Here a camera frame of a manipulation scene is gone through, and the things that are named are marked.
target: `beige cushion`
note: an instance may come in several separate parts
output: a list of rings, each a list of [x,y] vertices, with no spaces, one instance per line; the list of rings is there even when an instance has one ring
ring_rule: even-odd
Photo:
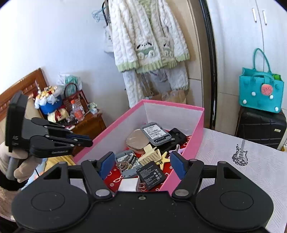
[[[26,106],[25,118],[41,117],[40,113],[34,107],[33,98],[29,98]],[[0,121],[0,144],[5,141],[6,118]]]

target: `bunch of keys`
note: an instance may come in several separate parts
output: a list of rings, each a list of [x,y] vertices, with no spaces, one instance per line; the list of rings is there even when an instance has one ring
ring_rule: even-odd
[[[121,162],[117,162],[116,163],[116,167],[120,170],[120,171],[125,171],[128,169],[131,169],[133,167],[133,164],[136,161],[136,156],[133,154],[128,155],[124,161]]]

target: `wooden headboard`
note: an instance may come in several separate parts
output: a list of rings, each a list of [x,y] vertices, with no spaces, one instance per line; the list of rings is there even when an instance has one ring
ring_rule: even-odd
[[[30,96],[34,91],[38,91],[37,85],[41,90],[44,90],[44,88],[47,86],[41,68],[28,74],[4,91],[0,95],[0,121],[5,118],[7,107],[16,92],[22,91],[23,94]]]

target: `black suitcase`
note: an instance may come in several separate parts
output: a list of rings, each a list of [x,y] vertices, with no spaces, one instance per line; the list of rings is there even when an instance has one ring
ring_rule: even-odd
[[[282,110],[279,113],[241,107],[235,136],[277,149],[287,127]]]

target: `screw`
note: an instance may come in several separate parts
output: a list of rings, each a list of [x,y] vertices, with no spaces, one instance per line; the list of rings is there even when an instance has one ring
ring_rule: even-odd
[[[99,189],[95,192],[98,197],[106,197],[110,194],[110,191],[107,189]]]
[[[186,189],[178,189],[174,193],[179,197],[185,197],[189,194],[189,192]]]
[[[139,196],[139,200],[145,200],[146,199],[146,196]]]

